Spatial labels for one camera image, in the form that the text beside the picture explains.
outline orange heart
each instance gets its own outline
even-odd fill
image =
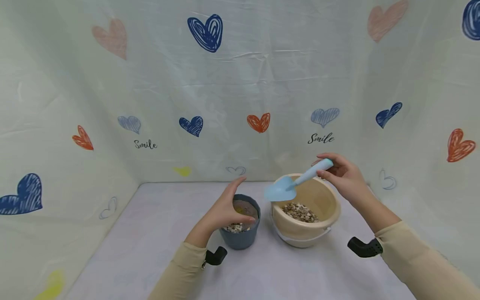
[[[403,17],[408,8],[408,0],[400,0],[390,6],[385,13],[380,6],[375,6],[368,17],[368,34],[375,42],[380,42]]]
[[[88,134],[85,132],[85,129],[78,125],[78,135],[73,135],[72,139],[75,142],[75,144],[79,145],[85,150],[93,150],[93,145],[92,142],[90,141],[90,138],[88,137]]]
[[[450,134],[450,138],[448,139],[448,162],[454,163],[459,161],[475,149],[477,144],[474,141],[466,140],[461,142],[462,138],[463,130],[460,128],[455,129]]]
[[[255,131],[259,133],[265,132],[270,125],[270,113],[265,113],[260,120],[255,115],[249,115],[247,122]]]
[[[108,32],[100,26],[94,26],[92,34],[103,48],[127,60],[127,32],[120,19],[110,20]]]

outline black wrist strap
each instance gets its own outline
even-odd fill
[[[205,269],[206,264],[220,265],[227,254],[228,254],[227,250],[223,247],[218,247],[215,253],[212,253],[210,252],[210,250],[207,250],[207,254],[205,256],[205,261],[204,261],[204,264],[202,265],[202,269]]]
[[[378,254],[382,254],[384,249],[377,239],[371,240],[368,244],[365,244],[357,237],[353,237],[348,241],[347,246],[359,257],[374,257]]]

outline beige bucket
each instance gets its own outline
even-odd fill
[[[290,176],[292,180],[295,180],[300,175],[288,174],[285,176]],[[297,197],[295,199],[272,202],[272,220],[279,236],[285,242],[295,247],[306,248],[314,245],[318,241],[317,238],[328,232],[330,226],[338,220],[340,202],[336,193],[318,177],[302,183],[296,187],[296,190]],[[300,222],[285,214],[282,207],[291,202],[307,206],[318,216],[320,222]]]

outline blue flower pot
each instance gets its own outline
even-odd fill
[[[235,250],[247,249],[253,244],[255,241],[255,236],[257,235],[257,228],[258,224],[260,223],[260,207],[254,199],[243,194],[235,194],[235,196],[233,196],[233,200],[242,200],[253,205],[258,212],[258,220],[255,222],[255,224],[250,226],[250,230],[248,231],[233,233],[220,228],[220,234],[225,241],[225,244],[227,244],[227,246],[230,248]]]

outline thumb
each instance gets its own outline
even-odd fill
[[[318,170],[317,175],[318,175],[318,177],[320,177],[322,179],[325,179],[329,183],[335,185],[335,187],[336,187],[338,181],[340,180],[340,177],[337,177],[337,176],[333,175],[329,171]]]
[[[253,224],[255,223],[255,218],[237,213],[237,218],[235,223]]]

